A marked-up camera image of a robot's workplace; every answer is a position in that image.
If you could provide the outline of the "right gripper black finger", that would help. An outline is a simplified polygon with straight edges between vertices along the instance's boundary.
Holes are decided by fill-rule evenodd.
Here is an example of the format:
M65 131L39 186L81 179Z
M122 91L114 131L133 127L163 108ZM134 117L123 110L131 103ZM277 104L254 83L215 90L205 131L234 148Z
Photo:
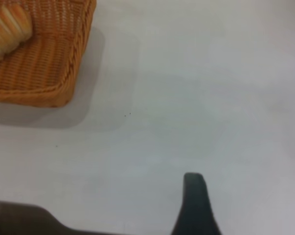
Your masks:
M183 177L182 206L173 235L220 235L204 177L186 173Z

